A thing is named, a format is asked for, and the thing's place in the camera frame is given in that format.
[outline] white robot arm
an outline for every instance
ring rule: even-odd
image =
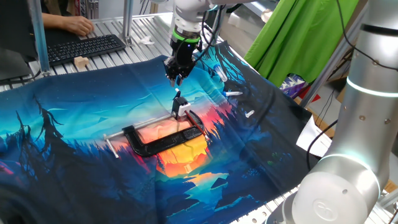
[[[202,22],[206,11],[217,5],[252,2],[253,0],[175,0],[175,27],[170,46],[172,56],[165,61],[166,77],[172,86],[181,85],[194,68],[197,60],[193,51],[200,43]]]
[[[204,12],[216,4],[242,2],[251,1],[175,0],[174,51],[165,61],[172,83],[195,66],[192,54]],[[398,68],[396,9],[396,0],[369,0],[356,45],[361,52],[354,53],[332,145],[267,224],[363,224],[370,214],[387,184],[398,132],[398,71],[391,69]]]

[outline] green cloth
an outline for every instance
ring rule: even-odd
[[[340,0],[347,25],[358,0]],[[290,73],[311,83],[343,34],[336,0],[281,0],[244,59],[281,86]]]

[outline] blue fabric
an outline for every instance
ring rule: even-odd
[[[210,140],[200,136],[140,157],[119,138],[116,159],[103,134],[171,111],[175,90],[164,59],[42,78],[0,93],[0,217],[229,223],[299,184],[307,169],[295,142],[310,114],[227,43],[211,49],[179,87]],[[211,69],[216,64],[227,82]],[[226,98],[223,91],[243,94]]]

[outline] table surface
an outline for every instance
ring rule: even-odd
[[[132,20],[132,39],[134,45],[126,47],[124,50],[120,50],[113,53],[103,54],[100,56],[90,57],[89,65],[85,68],[77,68],[73,63],[64,63],[62,65],[56,65],[50,67],[50,75],[67,75],[69,73],[85,72],[88,70],[97,70],[103,68],[110,68],[120,66],[129,63],[143,62],[156,58],[160,55],[170,56],[172,49],[170,47],[170,34],[168,27],[171,25],[172,13],[165,14],[153,14],[146,16],[134,16]],[[98,37],[108,34],[119,34],[123,28],[123,18],[117,17],[112,19],[98,19],[93,20],[95,25],[94,32],[88,34],[86,37],[80,37],[86,39],[90,37]],[[151,36],[151,40],[155,42],[154,45],[144,45],[140,43],[140,40],[146,36]],[[29,67],[33,73],[37,73],[40,69],[38,62],[30,62]],[[0,85],[0,92],[18,88],[26,83],[13,84],[13,85]],[[298,187],[292,189],[290,192],[278,197],[277,199],[263,205],[247,215],[235,220],[232,223],[264,223],[266,218],[280,205],[288,196],[298,191]],[[392,215],[383,209],[376,206],[365,224],[380,224],[388,223]]]

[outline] keyboard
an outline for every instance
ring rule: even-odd
[[[51,66],[72,62],[75,57],[92,57],[117,50],[126,45],[116,35],[104,35],[85,40],[78,40],[65,44],[47,46]]]

